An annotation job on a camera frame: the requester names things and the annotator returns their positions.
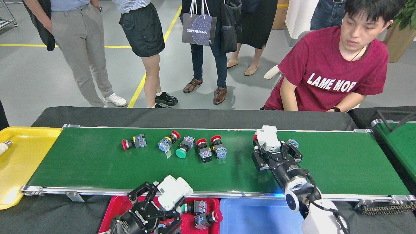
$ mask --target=hand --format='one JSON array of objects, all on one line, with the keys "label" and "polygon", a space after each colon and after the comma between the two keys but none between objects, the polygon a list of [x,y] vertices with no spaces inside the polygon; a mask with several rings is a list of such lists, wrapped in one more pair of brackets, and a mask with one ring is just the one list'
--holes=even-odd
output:
[{"label": "hand", "polygon": [[53,35],[52,33],[52,21],[49,20],[43,24],[43,26]]},{"label": "hand", "polygon": [[98,3],[98,1],[91,1],[91,5],[100,10],[100,4]]}]

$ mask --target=white sneaker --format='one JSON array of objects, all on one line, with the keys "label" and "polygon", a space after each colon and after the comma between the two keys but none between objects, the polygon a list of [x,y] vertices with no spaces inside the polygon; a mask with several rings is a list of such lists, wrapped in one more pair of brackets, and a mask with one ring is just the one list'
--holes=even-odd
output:
[{"label": "white sneaker", "polygon": [[123,106],[127,105],[127,101],[124,98],[117,96],[117,94],[115,94],[115,93],[113,93],[112,95],[110,95],[108,97],[105,97],[104,101],[105,102],[111,102],[111,103],[113,103],[114,105],[116,105],[118,107],[123,107]]}]

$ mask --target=black hair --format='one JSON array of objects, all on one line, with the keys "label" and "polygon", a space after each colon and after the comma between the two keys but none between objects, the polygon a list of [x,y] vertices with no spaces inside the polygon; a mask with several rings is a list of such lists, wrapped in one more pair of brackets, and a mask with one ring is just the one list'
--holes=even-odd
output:
[{"label": "black hair", "polygon": [[377,21],[382,17],[386,24],[394,19],[404,2],[405,0],[346,0],[344,9],[350,17],[367,13],[367,21]]}]

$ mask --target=beige flat shoe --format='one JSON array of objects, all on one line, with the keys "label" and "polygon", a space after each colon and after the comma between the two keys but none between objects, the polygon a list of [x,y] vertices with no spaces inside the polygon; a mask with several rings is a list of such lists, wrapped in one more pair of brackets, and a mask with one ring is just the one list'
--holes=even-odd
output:
[{"label": "beige flat shoe", "polygon": [[257,71],[258,68],[259,68],[259,65],[257,65],[256,69],[254,69],[254,70],[250,70],[249,68],[247,68],[244,75],[245,76],[253,75]]},{"label": "beige flat shoe", "polygon": [[236,62],[230,60],[230,61],[227,62],[227,69],[231,68],[231,67],[234,67],[234,66],[237,66],[238,64],[239,64],[238,60]]}]

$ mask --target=wristwatch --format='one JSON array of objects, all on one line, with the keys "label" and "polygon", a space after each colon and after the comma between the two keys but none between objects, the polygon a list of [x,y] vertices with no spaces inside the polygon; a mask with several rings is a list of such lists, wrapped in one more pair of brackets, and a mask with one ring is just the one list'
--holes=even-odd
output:
[{"label": "wristwatch", "polygon": [[341,112],[341,110],[337,107],[337,106],[334,106],[333,108],[331,108],[331,109],[333,109],[335,112]]}]

